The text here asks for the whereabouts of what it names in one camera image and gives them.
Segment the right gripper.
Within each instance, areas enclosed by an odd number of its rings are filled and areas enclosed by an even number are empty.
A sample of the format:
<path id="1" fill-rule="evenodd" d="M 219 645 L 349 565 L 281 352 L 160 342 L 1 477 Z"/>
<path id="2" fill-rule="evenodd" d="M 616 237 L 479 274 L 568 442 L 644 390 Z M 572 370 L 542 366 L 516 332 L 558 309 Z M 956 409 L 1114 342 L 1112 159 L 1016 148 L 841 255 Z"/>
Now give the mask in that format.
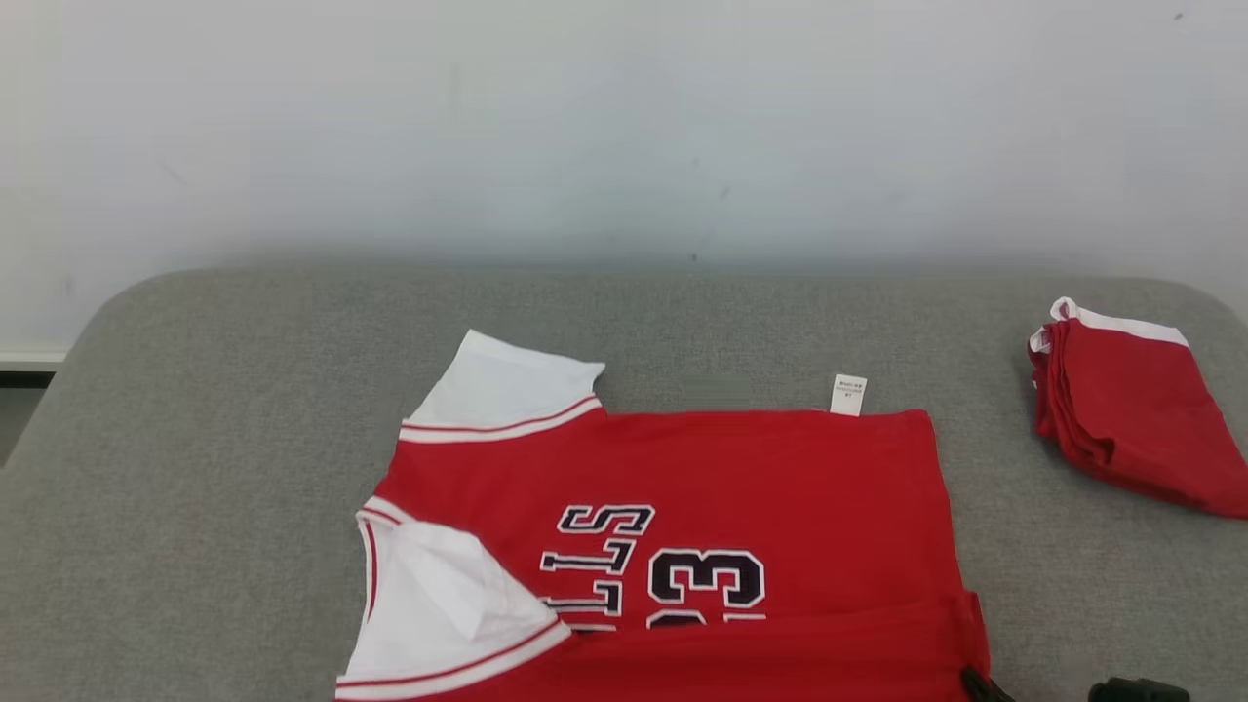
<path id="1" fill-rule="evenodd" d="M 961 685 L 967 700 L 972 702 L 1015 702 L 1015 698 L 1003 693 L 993 680 L 981 675 L 975 667 L 966 667 L 961 671 Z M 1109 677 L 1104 682 L 1092 685 L 1088 702 L 1191 702 L 1188 690 L 1154 680 L 1124 680 L 1124 677 Z"/>

